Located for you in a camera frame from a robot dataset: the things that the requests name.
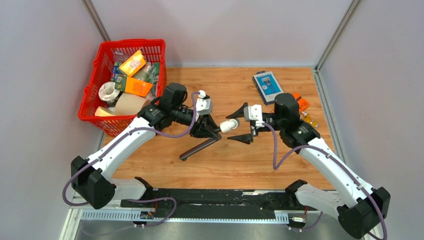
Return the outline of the white PVC elbow fitting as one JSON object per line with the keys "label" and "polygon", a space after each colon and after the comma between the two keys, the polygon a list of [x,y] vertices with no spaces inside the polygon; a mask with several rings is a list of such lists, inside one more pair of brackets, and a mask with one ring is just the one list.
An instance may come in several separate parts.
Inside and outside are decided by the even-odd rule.
{"label": "white PVC elbow fitting", "polygon": [[240,125],[240,121],[237,118],[225,120],[219,124],[219,129],[222,133],[228,133],[235,130]]}

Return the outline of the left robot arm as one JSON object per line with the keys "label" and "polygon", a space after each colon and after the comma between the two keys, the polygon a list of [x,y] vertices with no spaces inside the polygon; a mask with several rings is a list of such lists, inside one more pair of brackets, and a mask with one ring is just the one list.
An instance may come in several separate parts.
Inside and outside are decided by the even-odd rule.
{"label": "left robot arm", "polygon": [[207,127],[213,107],[205,91],[193,92],[193,107],[184,105],[189,97],[187,88],[172,82],[161,96],[141,108],[132,122],[105,147],[87,158],[77,156],[71,162],[71,178],[65,189],[72,187],[84,202],[63,200],[70,206],[90,205],[98,210],[114,200],[134,200],[140,207],[153,201],[153,194],[140,179],[113,178],[117,168],[140,146],[160,135],[181,138],[190,134],[194,138],[213,138],[218,134],[215,123]]}

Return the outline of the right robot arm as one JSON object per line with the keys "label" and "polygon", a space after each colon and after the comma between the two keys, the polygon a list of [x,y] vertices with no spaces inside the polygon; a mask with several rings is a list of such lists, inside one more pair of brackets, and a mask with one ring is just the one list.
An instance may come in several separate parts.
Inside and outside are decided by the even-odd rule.
{"label": "right robot arm", "polygon": [[301,119],[299,102],[292,94],[278,94],[272,113],[264,113],[259,104],[245,103],[220,124],[221,131],[236,129],[240,118],[250,123],[250,133],[237,135],[234,140],[249,144],[259,132],[271,132],[275,142],[282,140],[290,153],[315,166],[335,188],[335,192],[328,192],[297,180],[286,188],[285,202],[289,208],[296,210],[303,205],[332,216],[356,239],[374,237],[378,226],[382,238],[388,238],[385,219],[390,193],[383,187],[373,187],[341,161],[317,130]]}

